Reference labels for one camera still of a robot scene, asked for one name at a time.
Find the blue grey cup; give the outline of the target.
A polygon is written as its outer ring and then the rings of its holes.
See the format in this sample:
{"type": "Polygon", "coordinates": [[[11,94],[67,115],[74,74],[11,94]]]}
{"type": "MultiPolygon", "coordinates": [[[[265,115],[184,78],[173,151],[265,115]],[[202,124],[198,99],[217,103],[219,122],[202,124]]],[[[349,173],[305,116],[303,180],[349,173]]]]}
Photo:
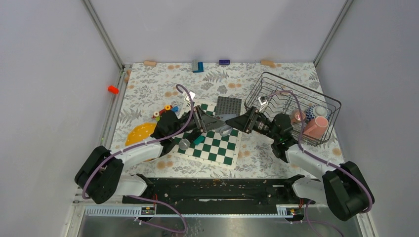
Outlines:
{"type": "MultiPolygon", "coordinates": [[[[216,118],[221,121],[227,121],[229,119],[235,118],[236,116],[237,116],[236,114],[223,114],[223,115],[216,115],[216,118]]],[[[232,130],[233,128],[231,126],[225,124],[224,126],[216,129],[215,132],[218,133],[221,137],[225,137],[225,136],[230,135],[232,130]]]]}

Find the yellow orange plate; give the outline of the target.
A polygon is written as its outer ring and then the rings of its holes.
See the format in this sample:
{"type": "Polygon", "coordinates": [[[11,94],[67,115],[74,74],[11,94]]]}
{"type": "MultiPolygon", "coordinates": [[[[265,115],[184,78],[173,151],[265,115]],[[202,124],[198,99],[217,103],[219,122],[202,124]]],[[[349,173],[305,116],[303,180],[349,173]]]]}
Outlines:
{"type": "Polygon", "coordinates": [[[127,147],[147,139],[154,132],[156,126],[156,123],[151,122],[146,122],[137,126],[128,134],[125,146],[127,147]]]}

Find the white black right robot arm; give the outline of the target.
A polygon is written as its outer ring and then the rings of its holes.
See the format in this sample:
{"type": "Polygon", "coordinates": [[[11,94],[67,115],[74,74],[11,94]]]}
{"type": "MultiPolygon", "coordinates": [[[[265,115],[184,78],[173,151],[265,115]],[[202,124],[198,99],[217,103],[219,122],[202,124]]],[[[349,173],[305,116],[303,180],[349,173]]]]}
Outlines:
{"type": "Polygon", "coordinates": [[[252,107],[245,114],[228,119],[226,124],[247,134],[255,131],[273,139],[271,149],[275,157],[314,177],[292,178],[292,184],[283,190],[287,202],[296,203],[301,198],[313,200],[327,205],[342,221],[371,210],[375,198],[359,167],[352,161],[336,165],[304,149],[292,135],[288,115],[277,114],[269,120],[252,107]]]}

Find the large pink mug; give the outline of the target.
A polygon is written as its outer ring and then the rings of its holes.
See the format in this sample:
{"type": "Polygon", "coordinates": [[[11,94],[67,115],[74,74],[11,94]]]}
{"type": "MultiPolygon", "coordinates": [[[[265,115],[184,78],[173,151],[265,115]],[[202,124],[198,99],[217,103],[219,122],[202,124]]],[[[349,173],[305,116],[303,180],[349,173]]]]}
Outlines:
{"type": "Polygon", "coordinates": [[[321,139],[326,133],[328,126],[329,121],[325,117],[315,117],[307,124],[303,134],[314,139],[321,139]]]}

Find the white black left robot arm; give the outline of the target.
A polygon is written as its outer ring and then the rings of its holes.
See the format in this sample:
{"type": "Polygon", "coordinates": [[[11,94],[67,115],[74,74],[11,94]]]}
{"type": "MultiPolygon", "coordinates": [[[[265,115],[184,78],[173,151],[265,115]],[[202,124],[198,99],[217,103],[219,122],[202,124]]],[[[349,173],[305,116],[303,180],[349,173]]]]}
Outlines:
{"type": "Polygon", "coordinates": [[[166,110],[142,141],[115,152],[96,147],[75,176],[82,198],[102,204],[112,196],[135,196],[142,203],[149,202],[153,198],[152,188],[138,175],[124,176],[123,172],[168,154],[176,145],[175,136],[184,132],[227,132],[230,127],[225,122],[232,118],[234,114],[209,115],[200,106],[192,107],[180,118],[174,111],[166,110]]]}

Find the blue white patterned bowl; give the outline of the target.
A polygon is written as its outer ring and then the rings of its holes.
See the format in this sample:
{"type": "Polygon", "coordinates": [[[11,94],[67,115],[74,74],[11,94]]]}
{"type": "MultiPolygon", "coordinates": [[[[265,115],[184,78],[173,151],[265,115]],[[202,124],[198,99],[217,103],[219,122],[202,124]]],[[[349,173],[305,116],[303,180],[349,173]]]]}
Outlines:
{"type": "Polygon", "coordinates": [[[321,105],[313,105],[308,107],[305,110],[305,122],[309,123],[311,120],[315,119],[316,117],[324,117],[327,120],[331,117],[331,111],[324,106],[321,105]]]}

